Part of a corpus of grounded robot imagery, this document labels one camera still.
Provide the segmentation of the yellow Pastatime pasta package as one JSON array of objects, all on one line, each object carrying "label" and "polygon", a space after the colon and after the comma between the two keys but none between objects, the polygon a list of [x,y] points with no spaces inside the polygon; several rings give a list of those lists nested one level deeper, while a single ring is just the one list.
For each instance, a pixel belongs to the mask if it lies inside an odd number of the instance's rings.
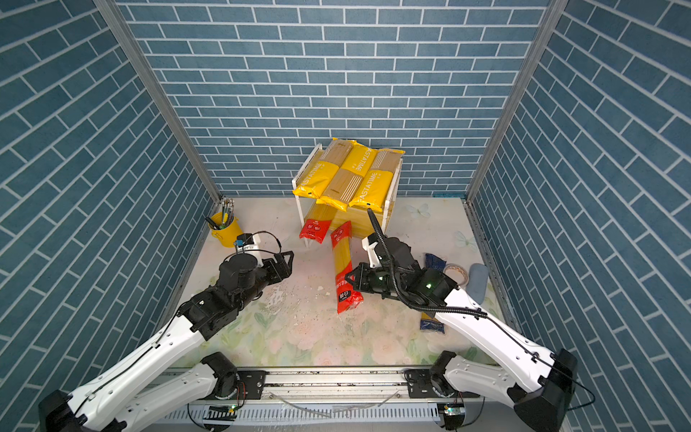
[{"label": "yellow Pastatime pasta package", "polygon": [[321,198],[350,152],[357,145],[358,142],[354,140],[332,140],[312,169],[293,189],[293,194],[299,197]]}]

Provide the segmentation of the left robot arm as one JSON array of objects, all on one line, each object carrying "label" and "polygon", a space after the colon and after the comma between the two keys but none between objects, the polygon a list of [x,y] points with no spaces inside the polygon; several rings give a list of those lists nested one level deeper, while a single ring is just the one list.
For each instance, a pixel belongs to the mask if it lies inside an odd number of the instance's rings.
[{"label": "left robot arm", "polygon": [[174,362],[230,325],[262,291],[293,273],[294,254],[258,259],[237,252],[218,281],[184,302],[163,329],[97,378],[71,392],[54,391],[39,404],[42,431],[142,431],[169,413],[212,397],[241,405],[252,394],[221,352],[150,388]]}]

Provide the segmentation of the blue spaghetti package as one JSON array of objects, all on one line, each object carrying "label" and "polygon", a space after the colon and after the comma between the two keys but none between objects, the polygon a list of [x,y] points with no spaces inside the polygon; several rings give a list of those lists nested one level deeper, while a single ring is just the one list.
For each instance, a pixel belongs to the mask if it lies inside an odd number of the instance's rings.
[{"label": "blue spaghetti package", "polygon": [[[444,272],[446,261],[431,253],[425,254],[425,267]],[[444,334],[444,324],[431,315],[423,312],[420,316],[419,328],[421,331],[431,331]]]}]

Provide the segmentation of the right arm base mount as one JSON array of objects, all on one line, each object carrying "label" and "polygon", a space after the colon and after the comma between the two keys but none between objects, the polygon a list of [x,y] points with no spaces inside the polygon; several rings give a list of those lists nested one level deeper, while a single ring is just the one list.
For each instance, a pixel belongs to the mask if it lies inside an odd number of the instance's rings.
[{"label": "right arm base mount", "polygon": [[455,399],[456,397],[479,398],[474,392],[459,392],[444,378],[450,361],[457,357],[451,351],[443,351],[435,363],[427,368],[412,368],[403,371],[410,399]]}]

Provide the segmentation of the red spaghetti package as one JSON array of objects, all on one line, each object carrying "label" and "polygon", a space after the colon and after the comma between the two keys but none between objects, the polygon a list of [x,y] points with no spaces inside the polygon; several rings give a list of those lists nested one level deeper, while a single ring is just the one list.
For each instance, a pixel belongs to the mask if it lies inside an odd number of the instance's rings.
[{"label": "red spaghetti package", "polygon": [[321,244],[329,232],[336,213],[337,209],[330,205],[315,203],[306,216],[299,238],[314,240]]},{"label": "red spaghetti package", "polygon": [[345,222],[331,233],[332,251],[336,272],[337,311],[338,314],[356,309],[363,302],[363,295],[346,281],[346,276],[353,271],[350,241],[352,224]]}]

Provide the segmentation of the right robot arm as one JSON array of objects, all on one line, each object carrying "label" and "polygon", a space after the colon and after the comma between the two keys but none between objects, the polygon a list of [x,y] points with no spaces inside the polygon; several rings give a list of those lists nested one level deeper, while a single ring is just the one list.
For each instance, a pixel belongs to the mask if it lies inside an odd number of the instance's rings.
[{"label": "right robot arm", "polygon": [[578,360],[572,352],[554,353],[525,338],[432,268],[362,263],[345,281],[360,293],[379,294],[436,316],[495,361],[489,366],[442,354],[435,367],[444,392],[472,392],[499,401],[534,431],[561,429],[577,384]]}]

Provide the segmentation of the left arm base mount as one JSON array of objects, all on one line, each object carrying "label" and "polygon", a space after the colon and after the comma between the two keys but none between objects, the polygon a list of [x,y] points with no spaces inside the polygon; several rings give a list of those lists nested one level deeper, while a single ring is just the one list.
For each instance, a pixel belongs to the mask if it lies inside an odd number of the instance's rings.
[{"label": "left arm base mount", "polygon": [[200,365],[211,371],[211,387],[204,399],[220,401],[260,400],[264,392],[268,372],[265,370],[238,369],[220,352],[205,356]]}]

